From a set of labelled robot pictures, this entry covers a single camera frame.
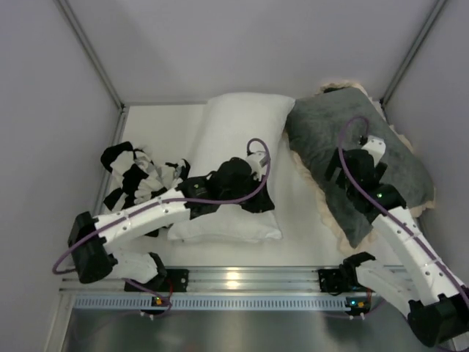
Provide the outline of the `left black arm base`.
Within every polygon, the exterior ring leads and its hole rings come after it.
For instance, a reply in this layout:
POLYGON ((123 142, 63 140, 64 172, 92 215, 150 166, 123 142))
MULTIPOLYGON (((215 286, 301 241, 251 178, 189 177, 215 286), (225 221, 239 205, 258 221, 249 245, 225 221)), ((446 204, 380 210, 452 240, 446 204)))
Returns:
POLYGON ((188 269, 170 268, 166 270, 165 276, 159 274, 147 283, 135 282, 135 284, 159 293, 185 293, 189 282, 189 273, 188 269))

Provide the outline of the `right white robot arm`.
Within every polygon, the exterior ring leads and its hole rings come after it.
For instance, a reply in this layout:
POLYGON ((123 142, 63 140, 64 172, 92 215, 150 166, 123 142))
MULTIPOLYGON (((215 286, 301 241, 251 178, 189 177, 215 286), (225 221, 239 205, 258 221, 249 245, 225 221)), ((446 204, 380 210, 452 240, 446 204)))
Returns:
POLYGON ((338 147, 325 177, 339 174, 336 184, 388 242, 411 280, 401 279, 367 252, 346 258, 339 270, 346 286, 378 293, 406 318, 423 345, 435 347, 468 332, 468 287, 429 245, 396 188, 380 182, 384 166, 364 148, 338 147))

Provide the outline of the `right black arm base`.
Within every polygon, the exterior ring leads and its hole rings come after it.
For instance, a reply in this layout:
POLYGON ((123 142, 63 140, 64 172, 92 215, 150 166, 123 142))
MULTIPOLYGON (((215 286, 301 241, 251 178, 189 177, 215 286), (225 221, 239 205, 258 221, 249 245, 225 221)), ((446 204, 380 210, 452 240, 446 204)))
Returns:
POLYGON ((358 292, 361 286, 353 273, 343 268, 324 268, 318 270, 318 279, 322 293, 338 296, 342 293, 358 292))

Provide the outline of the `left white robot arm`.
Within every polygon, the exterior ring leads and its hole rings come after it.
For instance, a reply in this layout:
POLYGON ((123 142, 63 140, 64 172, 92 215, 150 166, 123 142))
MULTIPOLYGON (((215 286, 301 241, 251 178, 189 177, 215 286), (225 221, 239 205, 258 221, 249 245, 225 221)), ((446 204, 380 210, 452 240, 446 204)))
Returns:
POLYGON ((251 213, 271 210, 269 173, 270 157, 252 153, 231 158, 208 175, 190 177, 128 209, 96 217, 88 212, 78 215, 68 245, 79 282, 110 277, 139 284, 163 281, 166 269, 156 253, 129 252, 122 246, 162 227, 215 213, 222 205, 239 205, 251 213))

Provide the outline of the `grey cream frilled pillowcase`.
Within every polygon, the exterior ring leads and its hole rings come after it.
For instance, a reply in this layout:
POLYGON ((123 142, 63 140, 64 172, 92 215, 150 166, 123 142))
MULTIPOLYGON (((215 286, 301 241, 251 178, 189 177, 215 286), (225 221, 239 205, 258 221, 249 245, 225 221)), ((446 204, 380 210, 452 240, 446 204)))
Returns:
POLYGON ((396 201, 414 218, 435 206, 428 171, 363 88, 329 86, 296 100, 285 131, 300 174, 314 189, 321 220, 343 254, 366 250, 375 237, 366 213, 379 213, 347 179, 343 166, 381 204, 396 201))

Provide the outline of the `plain white pillow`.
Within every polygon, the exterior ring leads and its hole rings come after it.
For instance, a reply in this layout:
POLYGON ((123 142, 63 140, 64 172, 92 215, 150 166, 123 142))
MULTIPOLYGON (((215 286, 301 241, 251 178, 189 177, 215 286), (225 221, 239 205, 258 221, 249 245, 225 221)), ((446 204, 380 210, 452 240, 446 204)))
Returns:
MULTIPOLYGON (((284 95, 238 92, 210 99, 190 156, 190 177, 208 176, 232 201, 253 192, 259 178, 248 165, 251 156, 274 160, 294 98, 284 95)), ((214 213, 180 222, 169 229, 170 241, 280 240, 274 216, 273 179, 242 205, 220 205, 214 213)))

